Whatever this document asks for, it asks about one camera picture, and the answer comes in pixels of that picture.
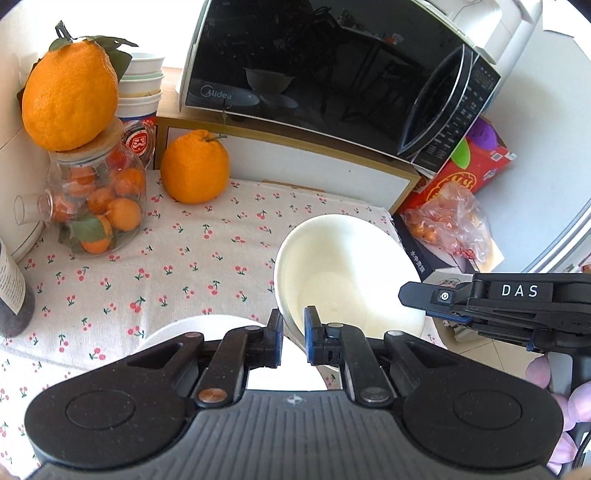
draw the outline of white container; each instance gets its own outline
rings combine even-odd
[[[159,72],[164,63],[164,57],[153,53],[130,53],[132,59],[129,67],[125,70],[126,75],[146,75],[147,73]]]
[[[388,330],[420,336],[425,312],[398,300],[409,281],[420,280],[403,248],[375,225],[347,215],[321,215],[294,228],[274,272],[275,299],[301,348],[309,305],[322,323],[354,325],[367,337],[383,338]]]
[[[148,97],[120,98],[115,115],[123,121],[155,116],[160,97],[161,93]]]
[[[120,98],[135,98],[156,95],[160,92],[160,84],[164,78],[164,73],[153,76],[136,75],[131,78],[123,77],[119,82],[119,97]]]

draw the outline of microwave control panel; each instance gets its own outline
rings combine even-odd
[[[439,171],[482,112],[500,79],[500,75],[478,57],[455,113],[429,145],[417,154],[413,164]]]

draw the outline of bottle label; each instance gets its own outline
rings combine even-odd
[[[25,300],[25,277],[12,259],[6,245],[0,238],[0,300],[2,300],[14,314],[21,311]]]

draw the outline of white bowl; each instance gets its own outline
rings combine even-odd
[[[131,63],[127,70],[126,75],[146,75],[147,73],[159,72],[162,69],[164,63],[164,57],[160,57],[153,53],[130,53]]]
[[[121,80],[145,80],[145,79],[155,79],[162,75],[162,70],[159,70],[154,73],[147,73],[145,75],[123,75]]]
[[[304,308],[315,305],[322,323],[355,325],[365,336],[388,330],[414,336],[425,312],[403,306],[400,287],[420,281],[403,248],[387,233],[348,215],[321,215],[294,228],[275,263],[275,299],[302,348]]]
[[[258,325],[253,320],[231,315],[200,315],[171,323],[140,343],[137,352],[187,332],[201,332],[205,341],[221,340],[227,331],[246,325]],[[319,371],[311,366],[306,355],[284,337],[281,365],[277,368],[256,368],[248,374],[246,387],[250,390],[311,391],[326,390]]]
[[[145,78],[133,77],[131,79],[123,77],[119,82],[119,98],[134,98],[156,95],[160,92],[160,84],[164,78],[164,73],[159,76],[142,75]]]
[[[156,114],[161,93],[148,97],[120,98],[115,116],[122,120],[141,119]]]

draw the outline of midea logo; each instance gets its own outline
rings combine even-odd
[[[230,95],[229,93],[224,93],[221,90],[216,90],[211,85],[203,85],[201,87],[201,96],[227,98],[228,100],[232,98],[232,95]]]

